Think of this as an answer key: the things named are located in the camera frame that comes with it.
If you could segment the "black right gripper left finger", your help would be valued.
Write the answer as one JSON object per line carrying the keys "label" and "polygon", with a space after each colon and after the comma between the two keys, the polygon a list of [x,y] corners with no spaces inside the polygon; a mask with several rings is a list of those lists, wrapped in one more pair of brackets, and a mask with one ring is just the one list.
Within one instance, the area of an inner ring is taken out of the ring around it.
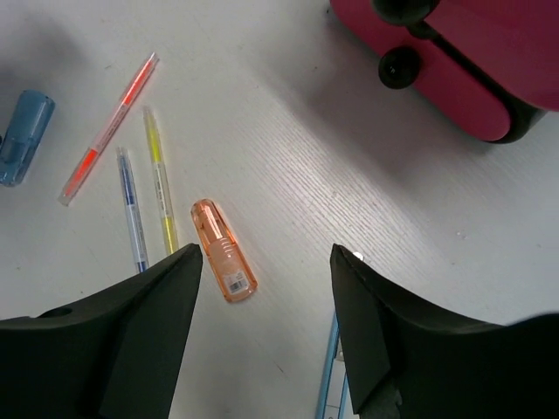
{"label": "black right gripper left finger", "polygon": [[189,244],[86,298],[3,320],[2,417],[168,417],[202,267]]}

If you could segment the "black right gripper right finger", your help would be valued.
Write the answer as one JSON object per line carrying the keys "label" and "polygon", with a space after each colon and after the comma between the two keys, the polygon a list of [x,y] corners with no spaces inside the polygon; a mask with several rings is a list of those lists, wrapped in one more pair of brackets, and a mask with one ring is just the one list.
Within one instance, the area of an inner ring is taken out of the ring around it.
{"label": "black right gripper right finger", "polygon": [[437,306],[337,244],[335,313],[361,418],[555,418],[558,317],[501,326]]}

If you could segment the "light blue utility knife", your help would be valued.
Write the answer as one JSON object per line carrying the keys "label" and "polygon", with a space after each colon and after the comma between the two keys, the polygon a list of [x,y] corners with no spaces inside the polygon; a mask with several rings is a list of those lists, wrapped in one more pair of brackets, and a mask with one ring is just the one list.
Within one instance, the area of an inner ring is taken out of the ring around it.
{"label": "light blue utility knife", "polygon": [[321,376],[321,385],[315,419],[358,418],[350,400],[339,323],[334,313],[328,338],[327,352]]}

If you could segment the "yellow highlighter pen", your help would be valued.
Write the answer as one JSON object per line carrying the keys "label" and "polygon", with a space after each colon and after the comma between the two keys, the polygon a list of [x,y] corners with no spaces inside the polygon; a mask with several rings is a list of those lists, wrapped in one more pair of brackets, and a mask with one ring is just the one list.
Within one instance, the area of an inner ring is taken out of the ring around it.
{"label": "yellow highlighter pen", "polygon": [[145,106],[142,112],[153,169],[155,195],[162,224],[163,242],[167,255],[171,255],[178,250],[179,245],[167,170],[162,152],[161,136],[152,109],[149,106]]}

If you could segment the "orange correction tape dispenser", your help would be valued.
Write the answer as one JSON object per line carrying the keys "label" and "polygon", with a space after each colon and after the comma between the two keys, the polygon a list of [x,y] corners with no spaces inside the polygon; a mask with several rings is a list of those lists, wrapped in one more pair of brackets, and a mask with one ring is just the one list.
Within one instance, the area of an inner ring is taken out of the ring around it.
{"label": "orange correction tape dispenser", "polygon": [[212,200],[202,199],[193,204],[190,213],[225,300],[247,299],[256,292],[258,281],[221,211]]}

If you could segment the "orange highlighter pen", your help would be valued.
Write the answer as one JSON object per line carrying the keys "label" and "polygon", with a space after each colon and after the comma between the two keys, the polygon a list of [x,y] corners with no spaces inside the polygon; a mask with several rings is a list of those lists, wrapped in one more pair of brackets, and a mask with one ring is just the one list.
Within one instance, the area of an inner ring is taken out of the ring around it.
{"label": "orange highlighter pen", "polygon": [[147,84],[159,60],[158,55],[155,52],[152,52],[142,63],[134,77],[130,80],[128,86],[121,95],[116,108],[112,111],[107,123],[97,134],[93,143],[87,148],[66,184],[62,188],[58,198],[58,201],[62,205],[68,206],[77,195],[84,181],[89,176],[93,166],[98,161],[107,144],[114,137],[114,134],[120,127],[129,109],[135,103],[137,97]]}

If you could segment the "blue correction tape dispenser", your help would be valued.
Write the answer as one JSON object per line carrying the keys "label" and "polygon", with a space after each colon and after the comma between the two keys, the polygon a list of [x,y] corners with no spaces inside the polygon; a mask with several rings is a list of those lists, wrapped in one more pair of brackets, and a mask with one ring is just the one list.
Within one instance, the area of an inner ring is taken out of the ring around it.
{"label": "blue correction tape dispenser", "polygon": [[1,185],[19,185],[50,122],[55,102],[36,90],[23,91],[1,141]]}

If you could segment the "black pink drawer organizer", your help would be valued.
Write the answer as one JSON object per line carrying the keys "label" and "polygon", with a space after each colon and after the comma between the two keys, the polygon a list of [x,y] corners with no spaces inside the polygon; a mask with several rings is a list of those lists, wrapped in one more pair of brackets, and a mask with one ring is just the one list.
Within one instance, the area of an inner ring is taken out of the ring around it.
{"label": "black pink drawer organizer", "polygon": [[480,141],[518,141],[558,110],[556,1],[340,0],[330,6],[379,56],[385,87],[415,88]]}

